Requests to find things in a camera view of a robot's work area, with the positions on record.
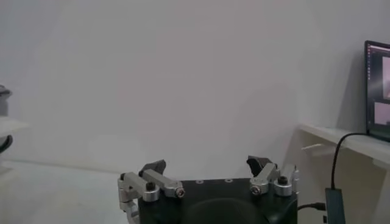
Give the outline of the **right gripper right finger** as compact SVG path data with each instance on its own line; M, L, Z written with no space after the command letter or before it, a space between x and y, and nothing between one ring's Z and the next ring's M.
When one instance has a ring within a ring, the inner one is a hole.
M297 194L299 171L292 164L282 169L269 158L248 156L246 163L250 167L253 177L249 180L249 190L254 196L264 195L272 191L279 197L290 197Z

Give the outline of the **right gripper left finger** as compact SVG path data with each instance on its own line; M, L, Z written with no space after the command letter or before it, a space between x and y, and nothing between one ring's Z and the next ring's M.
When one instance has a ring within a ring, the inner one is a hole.
M140 223L140 207L135 200L146 204L159 201L164 196L183 199L185 188L181 181L163 175L166 161L161 159L144 165L138 172L122 173L118 178L119 208L126 213L129 223Z

